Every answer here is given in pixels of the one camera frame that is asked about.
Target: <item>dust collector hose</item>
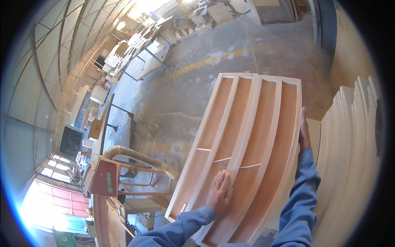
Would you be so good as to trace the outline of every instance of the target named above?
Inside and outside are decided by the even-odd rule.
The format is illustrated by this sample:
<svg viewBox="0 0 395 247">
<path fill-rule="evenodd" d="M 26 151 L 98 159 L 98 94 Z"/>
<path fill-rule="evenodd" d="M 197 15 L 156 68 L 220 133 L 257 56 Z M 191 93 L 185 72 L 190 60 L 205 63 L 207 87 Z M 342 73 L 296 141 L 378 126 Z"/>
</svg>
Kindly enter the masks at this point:
<svg viewBox="0 0 395 247">
<path fill-rule="evenodd" d="M 136 150 L 130 149 L 128 147 L 122 147 L 122 146 L 116 145 L 116 146 L 110 147 L 103 153 L 103 157 L 107 158 L 107 159 L 112 159 L 115 155 L 124 155 L 124 156 L 130 157 L 134 160 L 137 160 L 145 165 L 156 167 L 159 170 L 165 172 L 172 179 L 177 179 L 177 177 L 179 176 L 179 173 L 173 167 L 171 167 L 169 164 L 160 162 L 154 158 L 151 158 L 145 154 L 142 154 L 142 153 L 140 153 Z"/>
</svg>

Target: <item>light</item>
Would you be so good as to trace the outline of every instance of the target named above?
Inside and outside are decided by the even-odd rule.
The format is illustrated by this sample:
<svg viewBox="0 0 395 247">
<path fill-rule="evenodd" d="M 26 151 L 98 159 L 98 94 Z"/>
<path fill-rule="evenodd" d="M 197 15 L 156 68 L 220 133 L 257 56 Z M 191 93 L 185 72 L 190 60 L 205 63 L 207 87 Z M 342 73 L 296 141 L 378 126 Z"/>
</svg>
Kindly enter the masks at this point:
<svg viewBox="0 0 395 247">
<path fill-rule="evenodd" d="M 121 30 L 125 26 L 125 22 L 118 23 L 117 30 Z"/>
</svg>

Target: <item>workshop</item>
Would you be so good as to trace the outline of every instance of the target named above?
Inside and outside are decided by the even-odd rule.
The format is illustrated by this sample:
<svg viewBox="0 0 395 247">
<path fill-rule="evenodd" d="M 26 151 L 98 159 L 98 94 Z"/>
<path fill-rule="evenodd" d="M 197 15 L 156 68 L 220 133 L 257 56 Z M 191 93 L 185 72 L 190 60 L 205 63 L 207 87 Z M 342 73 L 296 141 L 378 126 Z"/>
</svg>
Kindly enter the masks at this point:
<svg viewBox="0 0 395 247">
<path fill-rule="evenodd" d="M 337 1 L 47 0 L 24 28 L 1 178 L 32 246 L 349 243 L 385 92 Z"/>
</svg>

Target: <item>concrete floor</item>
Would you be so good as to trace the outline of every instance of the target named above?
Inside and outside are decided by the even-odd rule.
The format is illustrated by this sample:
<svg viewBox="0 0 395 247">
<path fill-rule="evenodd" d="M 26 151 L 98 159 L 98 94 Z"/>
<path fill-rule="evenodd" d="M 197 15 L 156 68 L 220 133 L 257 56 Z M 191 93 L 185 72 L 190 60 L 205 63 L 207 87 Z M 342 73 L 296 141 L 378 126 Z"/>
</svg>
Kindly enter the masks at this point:
<svg viewBox="0 0 395 247">
<path fill-rule="evenodd" d="M 141 56 L 150 57 L 145 52 Z M 181 172 L 218 73 L 300 78 L 307 117 L 321 120 L 335 95 L 327 80 L 332 59 L 333 54 L 315 48 L 309 14 L 298 23 L 265 27 L 241 16 L 178 42 L 167 68 L 160 67 L 139 82 L 124 74 L 110 93 L 115 93 L 114 104 L 135 114 L 133 148 Z M 143 62 L 134 59 L 126 71 L 137 78 L 142 67 Z M 109 123 L 119 125 L 126 120 L 125 113 L 111 110 Z M 104 150 L 128 140 L 107 128 Z M 155 179 L 157 186 L 167 186 L 167 178 Z"/>
</svg>

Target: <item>cardboard box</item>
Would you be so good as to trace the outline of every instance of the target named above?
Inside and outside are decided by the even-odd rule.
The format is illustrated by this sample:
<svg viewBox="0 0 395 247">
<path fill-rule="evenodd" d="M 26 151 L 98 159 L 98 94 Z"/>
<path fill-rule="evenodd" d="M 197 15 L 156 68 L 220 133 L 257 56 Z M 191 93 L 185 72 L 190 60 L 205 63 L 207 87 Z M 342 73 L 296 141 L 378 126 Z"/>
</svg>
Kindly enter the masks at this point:
<svg viewBox="0 0 395 247">
<path fill-rule="evenodd" d="M 102 121 L 99 119 L 94 119 L 90 125 L 90 130 L 88 134 L 88 139 L 91 141 L 97 141 L 99 139 L 100 129 L 102 127 Z"/>
</svg>

